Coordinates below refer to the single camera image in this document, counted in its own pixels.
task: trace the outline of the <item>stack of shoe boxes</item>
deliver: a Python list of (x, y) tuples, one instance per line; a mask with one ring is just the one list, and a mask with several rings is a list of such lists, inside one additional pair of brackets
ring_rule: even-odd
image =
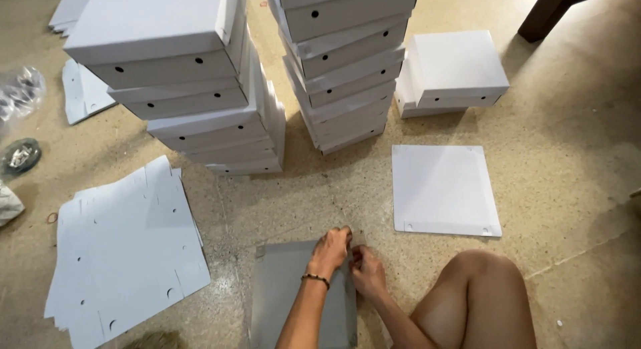
[(402, 119), (490, 107), (509, 88), (489, 31), (414, 35), (396, 86)]
[(267, 0), (300, 112), (331, 153), (383, 132), (416, 0)]
[(221, 175), (282, 171), (284, 108), (246, 0), (89, 0), (64, 50), (169, 148)]

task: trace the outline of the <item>wooden table leg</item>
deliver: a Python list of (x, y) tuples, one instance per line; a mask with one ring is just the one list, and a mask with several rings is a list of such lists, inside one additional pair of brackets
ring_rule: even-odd
[(577, 0), (537, 0), (525, 21), (518, 29), (518, 34), (528, 42), (545, 39), (565, 12)]

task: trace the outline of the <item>speckled floor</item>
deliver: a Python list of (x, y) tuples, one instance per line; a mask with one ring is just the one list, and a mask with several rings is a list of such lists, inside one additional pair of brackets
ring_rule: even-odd
[[(179, 330), (193, 348), (246, 348), (256, 243), (315, 239), (349, 224), (355, 241), (380, 255), (407, 311), (456, 252), (488, 248), (525, 275), (541, 348), (641, 347), (640, 222), (627, 204), (641, 186), (641, 0), (577, 5), (538, 44), (515, 36), (536, 0), (419, 0), (408, 37), (489, 29), (512, 88), (495, 107), (464, 115), (401, 121), (393, 108), (382, 136), (326, 157), (298, 112), (276, 23), (264, 0), (248, 0), (254, 42), (287, 111), (286, 171), (233, 179), (165, 148), (121, 106), (67, 125), (64, 40), (47, 31), (58, 1), (0, 0), (0, 71), (35, 66), (49, 88), (44, 107), (2, 140), (35, 137), (44, 156), (8, 183), (27, 210), (0, 229), (0, 347), (70, 347), (68, 334), (42, 318), (56, 260), (56, 225), (45, 219), (76, 191), (162, 154), (184, 169), (212, 284), (115, 346), (148, 330)], [(483, 145), (504, 236), (395, 232), (390, 147), (401, 143)], [(371, 307), (359, 313), (360, 347), (388, 346)]]

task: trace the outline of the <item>hand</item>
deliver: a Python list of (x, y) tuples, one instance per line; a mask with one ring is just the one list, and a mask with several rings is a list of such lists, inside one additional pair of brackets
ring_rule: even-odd
[(364, 245), (352, 248), (352, 254), (354, 261), (349, 263), (349, 267), (358, 292), (368, 300), (387, 293), (383, 263)]
[(348, 256), (348, 245), (352, 241), (352, 230), (333, 228), (316, 243), (305, 273), (319, 275), (330, 280), (334, 271)]

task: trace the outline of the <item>beaded bracelet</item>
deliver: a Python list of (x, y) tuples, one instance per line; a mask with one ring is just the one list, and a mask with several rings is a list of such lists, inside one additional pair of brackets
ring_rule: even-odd
[(319, 277), (318, 275), (314, 275), (314, 274), (305, 274), (305, 275), (300, 277), (301, 280), (303, 280), (305, 278), (314, 279), (314, 280), (320, 280), (321, 282), (325, 283), (325, 285), (327, 286), (327, 290), (328, 291), (330, 289), (330, 281), (325, 279), (325, 278), (323, 278), (323, 277)]

